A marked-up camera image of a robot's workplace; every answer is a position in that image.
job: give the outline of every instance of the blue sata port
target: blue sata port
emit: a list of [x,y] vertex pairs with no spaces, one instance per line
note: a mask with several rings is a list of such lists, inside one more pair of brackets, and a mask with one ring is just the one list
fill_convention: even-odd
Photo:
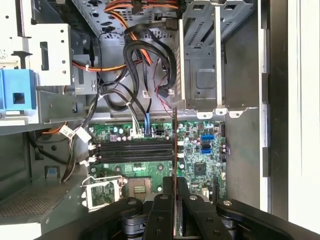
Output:
[[215,135],[206,134],[201,136],[202,141],[215,140]]
[[201,150],[201,154],[212,154],[212,150],[211,149],[203,149],[203,150]]

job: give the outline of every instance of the chip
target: chip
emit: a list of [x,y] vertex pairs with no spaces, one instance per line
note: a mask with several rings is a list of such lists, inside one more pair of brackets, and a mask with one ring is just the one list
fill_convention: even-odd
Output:
[[196,163],[193,172],[195,176],[206,175],[206,164],[204,162]]
[[203,130],[205,128],[205,125],[203,123],[198,123],[198,129]]

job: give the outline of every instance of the black clamp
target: black clamp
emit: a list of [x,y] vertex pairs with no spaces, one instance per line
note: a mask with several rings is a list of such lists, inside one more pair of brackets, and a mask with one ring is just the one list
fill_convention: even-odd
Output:
[[136,15],[140,12],[142,12],[142,0],[132,0],[132,14]]

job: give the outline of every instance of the green circuit board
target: green circuit board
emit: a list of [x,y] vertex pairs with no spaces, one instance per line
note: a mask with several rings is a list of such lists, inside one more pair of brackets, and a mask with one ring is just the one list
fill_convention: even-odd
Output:
[[[177,130],[179,145],[177,175],[186,178],[191,193],[206,195],[212,202],[227,198],[227,169],[223,161],[224,156],[222,157],[222,146],[225,145],[226,138],[221,126],[224,126],[224,123],[219,121],[179,122]],[[172,141],[173,137],[172,123],[151,124],[151,133],[148,136],[143,134],[143,124],[140,125],[139,136],[132,135],[132,124],[91,125],[89,132],[93,144],[105,144],[105,146],[112,144],[110,148],[151,141],[164,143]],[[210,136],[210,139],[202,140],[203,135]],[[208,148],[206,152],[203,150],[203,143]],[[117,154],[120,156],[122,153],[112,154],[117,158]],[[98,160],[97,163],[90,165],[89,170],[96,178],[116,175],[128,178],[122,195],[138,196],[143,199],[149,193],[162,191],[162,178],[171,176],[173,168],[172,159],[141,162],[128,160],[121,163]],[[108,201],[111,199],[104,194],[93,194],[93,197],[99,203],[103,199]]]
[[211,202],[225,200],[227,149],[224,122],[180,123],[177,137],[177,175],[186,178],[191,193],[205,195]]

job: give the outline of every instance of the motherboard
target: motherboard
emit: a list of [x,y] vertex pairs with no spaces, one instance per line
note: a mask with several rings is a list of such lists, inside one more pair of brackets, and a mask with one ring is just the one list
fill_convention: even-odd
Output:
[[[89,173],[94,178],[122,176],[121,197],[144,200],[161,193],[163,177],[172,176],[175,147],[172,123],[154,123],[150,134],[134,134],[132,124],[91,125]],[[212,203],[227,197],[226,138],[222,121],[179,122],[177,129],[177,176],[185,177],[191,193],[202,194]],[[110,185],[96,187],[92,202],[115,199]]]

